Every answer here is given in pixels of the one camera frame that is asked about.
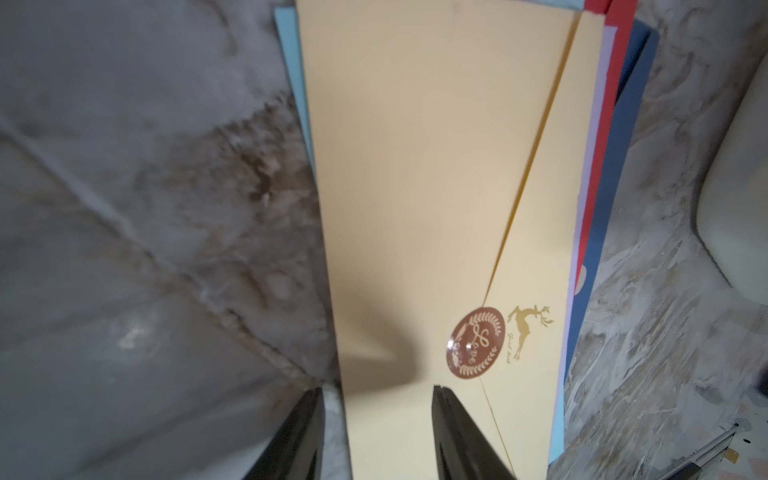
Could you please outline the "red envelope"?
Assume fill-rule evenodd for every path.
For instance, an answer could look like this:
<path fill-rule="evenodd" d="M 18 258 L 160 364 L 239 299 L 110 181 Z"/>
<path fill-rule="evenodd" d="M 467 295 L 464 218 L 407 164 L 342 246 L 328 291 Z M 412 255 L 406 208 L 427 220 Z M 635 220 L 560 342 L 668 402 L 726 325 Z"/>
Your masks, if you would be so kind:
<path fill-rule="evenodd" d="M 629 39 L 632 31 L 632 23 L 637 10 L 637 1 L 617 0 L 617 1 L 585 1 L 584 11 L 604 16 L 604 27 L 614 26 L 617 28 L 613 51 L 610 59 L 610 65 L 607 75 L 605 97 L 602 105 L 601 118 L 597 136 L 597 143 L 592 165 L 592 172 L 589 184 L 589 192 L 586 202 L 586 216 L 583 233 L 588 235 L 591 227 L 595 223 L 595 208 L 597 200 L 597 191 L 604 158 L 607 150 L 607 142 L 611 129 L 615 103 L 618 95 L 620 75 L 624 60 L 626 58 Z M 586 282 L 587 267 L 585 266 L 586 248 L 581 248 L 579 259 L 582 263 L 582 273 L 579 275 L 578 292 Z"/>

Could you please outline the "tan envelope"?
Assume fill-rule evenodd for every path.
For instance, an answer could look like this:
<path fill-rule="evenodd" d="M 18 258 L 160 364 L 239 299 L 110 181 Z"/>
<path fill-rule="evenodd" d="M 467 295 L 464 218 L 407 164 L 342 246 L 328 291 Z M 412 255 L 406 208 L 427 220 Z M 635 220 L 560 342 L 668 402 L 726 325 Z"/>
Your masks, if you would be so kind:
<path fill-rule="evenodd" d="M 354 477 L 437 477 L 444 385 L 545 478 L 604 16 L 296 9 Z"/>

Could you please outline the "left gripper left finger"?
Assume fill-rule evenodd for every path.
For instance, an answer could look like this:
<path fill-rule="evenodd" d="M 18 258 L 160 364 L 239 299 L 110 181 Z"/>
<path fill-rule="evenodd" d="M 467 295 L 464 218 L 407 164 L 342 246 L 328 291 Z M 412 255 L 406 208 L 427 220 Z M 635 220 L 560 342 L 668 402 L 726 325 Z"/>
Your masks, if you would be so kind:
<path fill-rule="evenodd" d="M 323 390 L 304 393 L 243 480 L 321 478 L 325 438 Z"/>

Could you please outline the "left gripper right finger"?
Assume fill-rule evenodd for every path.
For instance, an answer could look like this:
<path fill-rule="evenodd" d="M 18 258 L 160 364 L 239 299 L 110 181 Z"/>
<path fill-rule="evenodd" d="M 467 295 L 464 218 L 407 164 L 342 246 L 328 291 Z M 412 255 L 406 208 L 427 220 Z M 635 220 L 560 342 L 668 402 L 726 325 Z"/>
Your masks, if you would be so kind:
<path fill-rule="evenodd" d="M 515 479 L 450 388 L 433 388 L 431 412 L 440 480 Z"/>

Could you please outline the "white storage box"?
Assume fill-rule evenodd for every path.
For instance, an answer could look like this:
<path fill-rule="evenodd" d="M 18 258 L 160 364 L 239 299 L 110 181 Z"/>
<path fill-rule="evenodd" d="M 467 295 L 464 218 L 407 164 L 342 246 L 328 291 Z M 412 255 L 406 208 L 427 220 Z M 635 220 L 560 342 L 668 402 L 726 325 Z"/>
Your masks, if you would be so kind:
<path fill-rule="evenodd" d="M 767 60 L 763 59 L 704 180 L 700 239 L 728 283 L 767 303 Z"/>

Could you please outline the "purple envelope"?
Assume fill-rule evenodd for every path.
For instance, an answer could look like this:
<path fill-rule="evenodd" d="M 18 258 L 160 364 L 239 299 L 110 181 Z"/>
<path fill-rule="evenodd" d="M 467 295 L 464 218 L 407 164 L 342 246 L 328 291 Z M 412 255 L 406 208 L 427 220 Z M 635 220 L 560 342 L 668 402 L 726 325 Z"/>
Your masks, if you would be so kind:
<path fill-rule="evenodd" d="M 579 259 L 581 248 L 587 245 L 588 235 L 583 233 L 583 227 L 585 224 L 586 216 L 586 202 L 589 192 L 589 184 L 592 172 L 592 165 L 594 162 L 594 155 L 597 143 L 597 136 L 599 130 L 599 123 L 602 112 L 602 105 L 605 97 L 605 89 L 607 83 L 608 69 L 610 65 L 610 59 L 613 51 L 617 28 L 614 26 L 605 26 L 603 28 L 599 63 L 597 67 L 597 74 L 595 80 L 595 89 L 593 94 L 592 111 L 589 123 L 589 130 L 587 136 L 585 156 L 582 163 L 582 175 L 580 192 L 578 196 L 577 204 L 577 223 L 574 237 L 574 249 L 572 255 L 571 275 L 569 283 L 569 297 L 567 305 L 567 324 L 563 341 L 562 359 L 560 365 L 561 382 L 559 389 L 564 388 L 565 380 L 568 373 L 568 345 L 570 340 L 575 340 L 577 335 L 572 332 L 574 324 L 573 311 L 575 303 L 575 295 L 578 293 L 579 275 L 582 273 L 583 261 Z"/>

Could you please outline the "light blue envelope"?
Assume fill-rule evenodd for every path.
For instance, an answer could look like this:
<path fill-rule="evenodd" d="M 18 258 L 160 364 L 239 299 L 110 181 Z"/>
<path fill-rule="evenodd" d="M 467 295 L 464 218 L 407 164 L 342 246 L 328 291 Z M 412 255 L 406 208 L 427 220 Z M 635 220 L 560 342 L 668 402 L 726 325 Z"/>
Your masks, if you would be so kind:
<path fill-rule="evenodd" d="M 309 159 L 309 165 L 312 170 L 313 178 L 316 178 L 313 141 L 305 88 L 297 11 L 295 7 L 275 7 L 273 15 L 277 26 L 278 38 L 282 48 L 283 59 L 285 61 L 288 72 L 289 84 L 298 111 L 301 131 Z M 548 461 L 549 465 L 552 465 L 565 452 L 565 400 L 563 391 L 566 376 L 565 364 L 567 361 L 567 341 L 568 328 L 565 328 L 559 379 L 557 383 L 558 389 L 554 411 L 552 439 L 550 442 L 550 453 Z"/>

